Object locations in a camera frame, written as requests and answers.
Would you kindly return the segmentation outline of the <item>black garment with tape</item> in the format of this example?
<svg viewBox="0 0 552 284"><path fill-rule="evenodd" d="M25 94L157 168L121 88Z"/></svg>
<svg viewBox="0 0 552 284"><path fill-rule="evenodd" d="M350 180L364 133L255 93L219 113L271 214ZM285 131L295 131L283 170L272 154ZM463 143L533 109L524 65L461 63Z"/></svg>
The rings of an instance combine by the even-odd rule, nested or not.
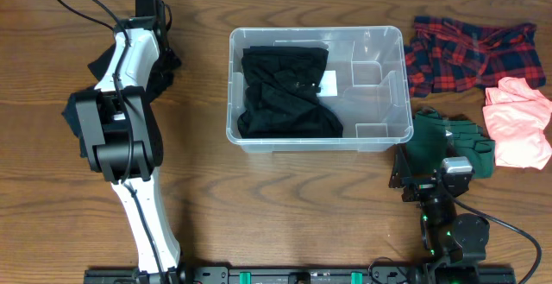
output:
<svg viewBox="0 0 552 284"><path fill-rule="evenodd" d="M107 72L110 60L115 52L115 47L115 44L111 45L96 60L87 65L97 80L100 80ZM147 83L146 100L149 103L153 102L173 84L173 71L182 65L180 58L171 48L168 48L160 55L161 58L152 67Z"/></svg>

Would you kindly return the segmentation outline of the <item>pink garment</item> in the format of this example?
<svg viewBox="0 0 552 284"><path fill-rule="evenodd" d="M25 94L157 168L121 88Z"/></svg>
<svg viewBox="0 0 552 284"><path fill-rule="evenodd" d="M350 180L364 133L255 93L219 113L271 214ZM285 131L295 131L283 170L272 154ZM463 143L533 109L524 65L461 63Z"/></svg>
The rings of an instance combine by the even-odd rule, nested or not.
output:
<svg viewBox="0 0 552 284"><path fill-rule="evenodd" d="M486 129L495 141L500 167L543 169L551 158L544 129L551 119L551 101L525 79L505 77L486 89L482 108Z"/></svg>

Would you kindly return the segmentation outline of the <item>large black garment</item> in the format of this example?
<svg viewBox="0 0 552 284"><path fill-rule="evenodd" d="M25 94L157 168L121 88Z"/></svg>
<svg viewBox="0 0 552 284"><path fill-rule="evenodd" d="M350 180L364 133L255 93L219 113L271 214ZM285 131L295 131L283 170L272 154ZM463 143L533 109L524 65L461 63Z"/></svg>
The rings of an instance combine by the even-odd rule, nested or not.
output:
<svg viewBox="0 0 552 284"><path fill-rule="evenodd" d="M243 138L341 138L338 117L317 94L329 52L320 47L255 46L241 58L245 111Z"/></svg>

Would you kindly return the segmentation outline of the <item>dark teal garment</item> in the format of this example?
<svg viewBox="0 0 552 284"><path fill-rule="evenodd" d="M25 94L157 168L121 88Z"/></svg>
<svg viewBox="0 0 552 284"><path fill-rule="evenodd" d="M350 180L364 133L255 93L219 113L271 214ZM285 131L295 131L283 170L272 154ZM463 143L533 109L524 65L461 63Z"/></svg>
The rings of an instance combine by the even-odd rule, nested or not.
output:
<svg viewBox="0 0 552 284"><path fill-rule="evenodd" d="M70 97L68 98L66 107L62 112L62 116L66 120L66 123L69 125L72 133L78 138L80 157L87 158L88 155L85 148L85 143L83 141L82 129L80 127L80 122L78 120L76 98L73 94L71 94Z"/></svg>

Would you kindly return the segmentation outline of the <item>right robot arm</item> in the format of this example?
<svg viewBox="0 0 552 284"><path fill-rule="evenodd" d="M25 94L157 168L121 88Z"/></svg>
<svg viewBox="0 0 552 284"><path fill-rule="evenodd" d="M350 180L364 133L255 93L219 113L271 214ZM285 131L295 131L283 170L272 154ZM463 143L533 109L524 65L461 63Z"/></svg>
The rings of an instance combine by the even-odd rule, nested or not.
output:
<svg viewBox="0 0 552 284"><path fill-rule="evenodd" d="M402 146L394 154L389 187L421 210L423 246L432 259L406 269L406 283L478 283L478 262L486 259L490 224L473 213L459 215L455 198L469 189L474 168L465 156L442 160L432 174L412 174Z"/></svg>

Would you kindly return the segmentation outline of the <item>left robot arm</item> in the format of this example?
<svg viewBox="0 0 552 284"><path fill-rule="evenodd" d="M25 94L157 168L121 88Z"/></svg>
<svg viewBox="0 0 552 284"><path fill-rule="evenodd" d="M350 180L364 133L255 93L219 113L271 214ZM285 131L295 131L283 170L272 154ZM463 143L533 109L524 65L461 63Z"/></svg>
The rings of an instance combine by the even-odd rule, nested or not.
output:
<svg viewBox="0 0 552 284"><path fill-rule="evenodd" d="M129 270L88 270L87 283L179 283L180 245L160 192L163 141L151 103L173 84L180 59L162 0L135 0L135 16L115 26L114 44L88 68L97 84L73 93L63 112L80 154L122 202L139 254Z"/></svg>

